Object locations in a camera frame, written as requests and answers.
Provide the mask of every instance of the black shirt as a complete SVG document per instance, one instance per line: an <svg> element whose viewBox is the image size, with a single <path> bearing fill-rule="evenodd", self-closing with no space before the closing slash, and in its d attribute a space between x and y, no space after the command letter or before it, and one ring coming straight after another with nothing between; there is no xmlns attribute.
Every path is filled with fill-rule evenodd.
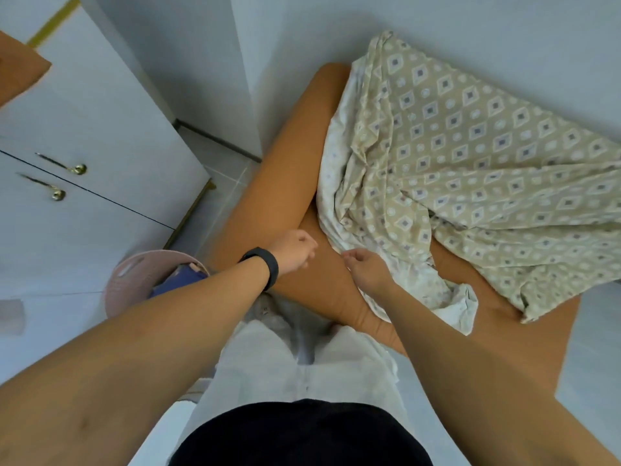
<svg viewBox="0 0 621 466"><path fill-rule="evenodd" d="M384 410L301 401L237 407L201 425L170 466L206 464L431 466L425 449Z"/></svg>

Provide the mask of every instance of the gold knob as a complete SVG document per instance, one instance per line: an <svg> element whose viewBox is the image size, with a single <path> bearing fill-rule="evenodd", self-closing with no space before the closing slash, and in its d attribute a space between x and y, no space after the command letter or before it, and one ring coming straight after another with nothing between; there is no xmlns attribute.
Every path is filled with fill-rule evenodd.
<svg viewBox="0 0 621 466"><path fill-rule="evenodd" d="M86 165L83 164L83 163L75 165L74 167L68 167L68 166L65 166L62 163L54 160L53 158L50 158L48 156L43 155L42 153L35 152L35 154L40 156L43 160L47 160L48 162L51 162L54 165L58 165L58 166L64 168L65 170L68 170L69 172L72 172L72 173L74 173L76 175L83 175L84 173L86 173Z"/></svg>
<svg viewBox="0 0 621 466"><path fill-rule="evenodd" d="M63 191L62 189L60 189L60 188L58 188L58 187L56 187L56 186L54 186L52 184L46 183L45 181L41 181L40 179L36 179L36 178L31 177L31 176L25 175L24 173L18 173L18 175L23 177L23 178L25 178L25 179L29 179L30 181L34 181L35 183L39 183L39 184L42 184L43 186L47 186L48 188L50 188L51 189L51 198L54 201L62 201L65 198L65 196L67 195L66 192Z"/></svg>

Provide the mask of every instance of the black fitness tracker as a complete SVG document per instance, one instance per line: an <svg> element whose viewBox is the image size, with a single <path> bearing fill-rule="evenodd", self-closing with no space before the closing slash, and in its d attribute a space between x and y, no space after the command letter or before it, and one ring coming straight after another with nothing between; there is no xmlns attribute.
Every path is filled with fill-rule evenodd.
<svg viewBox="0 0 621 466"><path fill-rule="evenodd" d="M255 249L247 251L242 257L242 259L239 261L239 263L242 263L244 260L247 260L251 257L261 257L263 258L263 261L268 265L269 280L268 280L268 284L265 286L265 289L263 289L263 292L265 292L268 289L270 289L272 286L274 286L274 283L278 279L278 262L274 258L274 255L272 255L270 252L268 252L265 249L262 249L261 247L257 247Z"/></svg>

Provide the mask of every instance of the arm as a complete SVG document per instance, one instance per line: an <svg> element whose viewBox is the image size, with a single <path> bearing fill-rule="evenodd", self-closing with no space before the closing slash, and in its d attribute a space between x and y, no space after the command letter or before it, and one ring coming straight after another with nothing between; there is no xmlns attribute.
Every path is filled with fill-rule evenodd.
<svg viewBox="0 0 621 466"><path fill-rule="evenodd" d="M381 257L343 253L384 308L440 421L473 465L618 465L561 404L401 289Z"/></svg>
<svg viewBox="0 0 621 466"><path fill-rule="evenodd" d="M279 273L308 265L315 241L268 247ZM128 309L0 388L3 465L127 465L176 399L213 366L268 282L258 257Z"/></svg>

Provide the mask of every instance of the blue object in bin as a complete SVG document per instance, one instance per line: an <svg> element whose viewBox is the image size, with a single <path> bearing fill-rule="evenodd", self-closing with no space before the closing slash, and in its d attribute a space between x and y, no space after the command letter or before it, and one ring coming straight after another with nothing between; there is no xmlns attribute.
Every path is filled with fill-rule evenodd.
<svg viewBox="0 0 621 466"><path fill-rule="evenodd" d="M185 263L184 265L179 265L175 268L175 271L170 274L164 280L163 283L158 284L151 291L151 297L159 296L160 294L167 293L168 291L172 291L173 289L181 288L183 286L187 286L188 284L197 283L201 280L204 280L207 277L205 273L202 271L196 271L192 269L192 267Z"/></svg>

